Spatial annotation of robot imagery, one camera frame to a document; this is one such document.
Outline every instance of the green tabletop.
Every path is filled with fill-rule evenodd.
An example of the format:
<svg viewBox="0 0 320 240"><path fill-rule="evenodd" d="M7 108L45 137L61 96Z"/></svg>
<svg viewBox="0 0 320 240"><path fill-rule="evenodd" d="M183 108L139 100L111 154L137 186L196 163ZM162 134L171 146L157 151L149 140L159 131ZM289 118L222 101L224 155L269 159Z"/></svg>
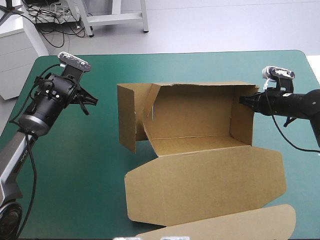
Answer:
<svg viewBox="0 0 320 240"><path fill-rule="evenodd" d="M118 83L245 81L262 86L268 65L295 72L296 93L319 88L305 55L297 50L181 54L82 55L92 65L82 86L99 99L85 116L78 105L65 109L48 135L33 148L38 185L24 238L113 238L135 236L159 226L132 222L126 208L125 174L156 157L148 141L134 154L118 140ZM14 107L16 113L34 78L58 63L56 56L38 58ZM52 72L61 73L56 67ZM284 117L276 118L280 125ZM17 127L7 124L0 149ZM296 120L284 130L300 147L317 149L310 123ZM295 150L277 132L271 117L254 117L253 145L283 154L287 191L268 206L290 204L296 210L292 238L320 238L320 156ZM26 161L18 177L24 207L30 200L33 173Z"/></svg>

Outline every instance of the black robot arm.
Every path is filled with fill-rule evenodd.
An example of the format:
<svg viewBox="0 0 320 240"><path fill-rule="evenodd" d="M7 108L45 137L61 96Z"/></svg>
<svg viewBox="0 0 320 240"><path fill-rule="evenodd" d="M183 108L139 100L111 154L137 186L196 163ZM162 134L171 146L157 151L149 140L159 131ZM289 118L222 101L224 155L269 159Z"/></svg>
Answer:
<svg viewBox="0 0 320 240"><path fill-rule="evenodd" d="M252 96L241 96L240 103L266 116L287 117L284 127L295 119L310 120L320 147L320 89L312 90L307 94L294 93L295 74L285 68L267 66L263 69L262 76L267 79L264 92L258 92ZM276 82L276 87L267 87L268 82Z"/></svg>
<svg viewBox="0 0 320 240"><path fill-rule="evenodd" d="M22 193L16 178L25 159L32 154L31 148L38 137L49 132L61 111L69 104L79 104L88 115L85 105L96 105L98 102L79 83L83 73L91 70L90 64L67 52L61 52L58 58L60 66L64 68L63 73L36 77L28 96L32 98L32 102L18 122L14 119L19 115L11 121L20 128L0 152L0 240L16 240L21 232L22 228L19 232L18 229L22 207L16 199L22 198Z"/></svg>

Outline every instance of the black cord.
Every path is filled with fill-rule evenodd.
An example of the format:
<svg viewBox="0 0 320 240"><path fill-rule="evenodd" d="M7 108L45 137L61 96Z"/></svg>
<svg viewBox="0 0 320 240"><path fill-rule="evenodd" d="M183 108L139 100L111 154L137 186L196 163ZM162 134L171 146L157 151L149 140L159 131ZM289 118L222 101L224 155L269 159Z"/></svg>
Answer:
<svg viewBox="0 0 320 240"><path fill-rule="evenodd" d="M26 4L25 1L22 0L22 2L23 2L26 6L28 6L28 7L30 6L30 5ZM21 14L21 13L16 13L16 14L18 14L18 15L20 15L21 17L23 17L23 18L27 19L28 21L30 21L30 22L34 25L34 27L37 29L37 31L43 36L43 38L44 38L51 46L53 46L54 48L62 48L62 47L65 45L65 35L75 35L75 36L77 36L77 37L79 37L79 38L84 38L84 37L86 36L85 28L84 28L84 27L83 27L79 32L75 32L75 31L71 28L71 26L69 25L69 23L66 21L66 19L64 19L64 18L63 18L63 20L68 24L68 27L71 29L71 31L72 31L73 33L64 32L63 30L62 30L62 31L59 31L59 30L57 30L56 28L54 28L54 29L52 29L52 30L50 30L50 31L43 31L43 29L41 29L41 28L37 25L39 18L42 18L43 20L47 21L48 23L50 23L50 22L49 22L47 19L43 18L42 16L39 16L39 14L52 17L52 18L53 18L53 21L55 22L55 21L57 20L57 22L58 22L59 24L62 24L62 23L59 21L57 15L56 15L55 13L51 12L51 11L43 10L43 9L35 9L35 8L33 8L32 6L29 7L29 8L30 8L31 10L27 9L28 14L35 19L35 22L36 22L36 23L33 23L31 19L29 19L28 17L26 17L25 15L23 15L23 14ZM46 35L46 34L49 34L49 33L52 33L52 32L58 32L58 33L61 33L61 34L62 34L62 44L61 44L61 45L54 45L53 43L51 43L51 42L46 38L45 35Z"/></svg>
<svg viewBox="0 0 320 240"><path fill-rule="evenodd" d="M284 138L284 140L286 140L286 142L288 144L290 144L292 147L294 147L295 149L297 150L300 150L300 151L303 151L303 152L312 152L312 153L318 153L320 154L320 150L311 150L311 149L305 149L305 148L301 148L301 147L298 147L296 145L294 145L288 138L286 138L286 136L284 135L284 133L281 131L279 125L277 124L277 121L275 119L275 116L274 116L274 111L272 110L271 108L271 105L270 105L270 102L269 102L269 98L268 98L268 89L264 90L265 92L265 97L266 97L266 101L268 103L268 106L269 106L269 109L270 109L270 112L271 112L271 117L272 117L272 120L274 122L274 125L276 126L276 128L278 129L279 133L281 134L281 136Z"/></svg>
<svg viewBox="0 0 320 240"><path fill-rule="evenodd" d="M51 66L47 67L47 68L39 75L39 78L42 78L42 76L43 76L48 70L50 70L50 69L52 69L52 68L54 68L54 67L57 67L57 66L60 66L60 64L57 63L57 64L54 64L54 65L51 65Z"/></svg>
<svg viewBox="0 0 320 240"><path fill-rule="evenodd" d="M37 169L36 169L36 164L35 164L35 160L34 160L34 156L33 153L31 151L31 143L29 140L29 134L26 132L25 133L25 140L26 140L26 145L27 145L27 151L29 152L29 156L30 156L30 160L31 160L31 164L32 164L32 170L33 170L33 186L32 186L32 195L31 195L31 199L30 199L30 203L29 203L29 207L28 210L25 214L24 220L22 222L22 225L18 231L18 233L16 234L16 239L18 240L21 232L23 231L27 220L29 218L32 206L34 204L34 200L35 200L35 195L36 195L36 186L37 186Z"/></svg>

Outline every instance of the gray floor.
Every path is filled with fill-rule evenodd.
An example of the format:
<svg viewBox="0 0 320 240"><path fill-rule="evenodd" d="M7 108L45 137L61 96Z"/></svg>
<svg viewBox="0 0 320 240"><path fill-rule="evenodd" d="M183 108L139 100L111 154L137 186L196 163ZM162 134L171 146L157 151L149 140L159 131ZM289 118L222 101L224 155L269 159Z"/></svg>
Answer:
<svg viewBox="0 0 320 240"><path fill-rule="evenodd" d="M99 26L93 38L66 38L49 53L149 54L257 50L301 50L320 54L320 0L146 0L149 33L142 23ZM140 0L122 0L122 12L139 10ZM93 15L111 1L87 0ZM62 36L49 36L61 44Z"/></svg>

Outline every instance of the white drawer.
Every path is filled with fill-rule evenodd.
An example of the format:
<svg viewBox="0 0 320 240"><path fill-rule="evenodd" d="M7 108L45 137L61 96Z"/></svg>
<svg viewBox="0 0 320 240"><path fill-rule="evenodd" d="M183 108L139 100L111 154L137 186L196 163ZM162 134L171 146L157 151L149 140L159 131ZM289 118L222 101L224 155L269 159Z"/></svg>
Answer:
<svg viewBox="0 0 320 240"><path fill-rule="evenodd" d="M38 54L33 47L0 55L0 72L33 64Z"/></svg>
<svg viewBox="0 0 320 240"><path fill-rule="evenodd" d="M0 96L11 99L19 96L33 64L0 72Z"/></svg>
<svg viewBox="0 0 320 240"><path fill-rule="evenodd" d="M32 46L33 45L25 32L0 37L0 55L12 53L22 49L28 49Z"/></svg>
<svg viewBox="0 0 320 240"><path fill-rule="evenodd" d="M12 109L16 104L17 98L3 100L0 96L0 136L9 120Z"/></svg>

